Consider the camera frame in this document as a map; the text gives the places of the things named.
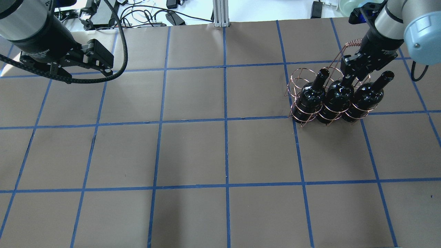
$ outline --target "metal bracket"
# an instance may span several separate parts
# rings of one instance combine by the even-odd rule
[[[213,0],[214,26],[230,26],[228,17],[228,0]]]

